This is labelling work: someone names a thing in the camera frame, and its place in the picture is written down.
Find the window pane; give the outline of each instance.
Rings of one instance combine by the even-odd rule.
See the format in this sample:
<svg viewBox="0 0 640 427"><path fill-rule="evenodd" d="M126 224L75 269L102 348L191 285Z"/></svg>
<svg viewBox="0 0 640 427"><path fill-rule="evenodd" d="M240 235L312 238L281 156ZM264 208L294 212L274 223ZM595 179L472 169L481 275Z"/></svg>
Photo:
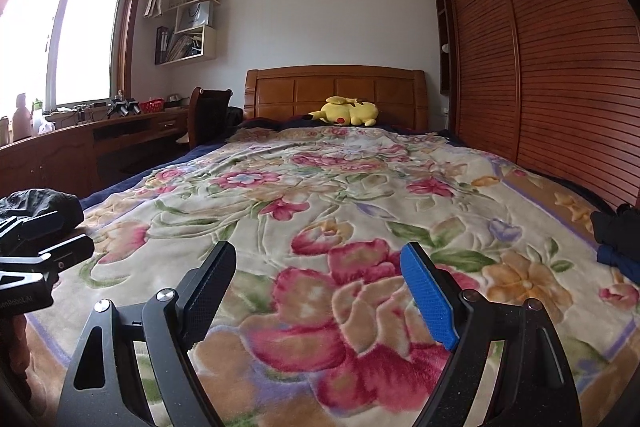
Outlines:
<svg viewBox="0 0 640 427"><path fill-rule="evenodd" d="M109 98L118 0L69 0L62 23L56 105Z"/></svg>
<svg viewBox="0 0 640 427"><path fill-rule="evenodd" d="M27 107L45 99L47 50L60 0L9 0L0 16L0 116L15 112L15 97Z"/></svg>

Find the wooden chair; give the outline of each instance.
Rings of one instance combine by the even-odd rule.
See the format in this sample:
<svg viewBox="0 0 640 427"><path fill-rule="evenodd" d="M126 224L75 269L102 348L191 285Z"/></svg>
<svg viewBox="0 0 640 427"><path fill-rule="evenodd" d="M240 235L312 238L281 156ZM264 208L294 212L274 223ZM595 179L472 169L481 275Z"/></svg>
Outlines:
<svg viewBox="0 0 640 427"><path fill-rule="evenodd" d="M226 110L232 95L231 89L193 89L187 115L189 149L212 141L225 130Z"/></svg>

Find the blue gripper pad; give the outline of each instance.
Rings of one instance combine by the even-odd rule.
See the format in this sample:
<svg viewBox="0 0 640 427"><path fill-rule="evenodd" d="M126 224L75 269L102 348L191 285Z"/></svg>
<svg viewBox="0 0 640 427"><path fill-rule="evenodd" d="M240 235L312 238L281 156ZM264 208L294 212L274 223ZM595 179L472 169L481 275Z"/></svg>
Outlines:
<svg viewBox="0 0 640 427"><path fill-rule="evenodd" d="M434 279L434 275L437 277L437 274L432 274L420 259L418 249L426 257L417 243L409 243L402 247L400 270L431 336L442 343L447 351L452 351L460 341L454 324L453 308ZM428 258L427 260L433 266L433 270L437 270Z"/></svg>

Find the plush toy ear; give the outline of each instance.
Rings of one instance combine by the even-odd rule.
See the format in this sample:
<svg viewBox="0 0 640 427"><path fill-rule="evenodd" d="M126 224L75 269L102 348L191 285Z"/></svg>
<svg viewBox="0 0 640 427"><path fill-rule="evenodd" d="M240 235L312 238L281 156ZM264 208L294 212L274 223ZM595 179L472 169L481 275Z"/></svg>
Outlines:
<svg viewBox="0 0 640 427"><path fill-rule="evenodd" d="M328 99L326 99L326 103L335 103L337 105L343 105L349 102L348 102L348 99L342 96L330 96Z"/></svg>

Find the window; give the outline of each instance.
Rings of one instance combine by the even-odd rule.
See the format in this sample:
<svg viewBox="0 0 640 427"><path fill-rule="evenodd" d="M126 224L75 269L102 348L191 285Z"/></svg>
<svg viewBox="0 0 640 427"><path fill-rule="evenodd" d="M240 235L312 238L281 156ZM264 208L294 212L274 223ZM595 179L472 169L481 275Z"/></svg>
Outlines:
<svg viewBox="0 0 640 427"><path fill-rule="evenodd" d="M0 116L25 92L45 110L128 94L120 56L132 0L9 0L0 16Z"/></svg>

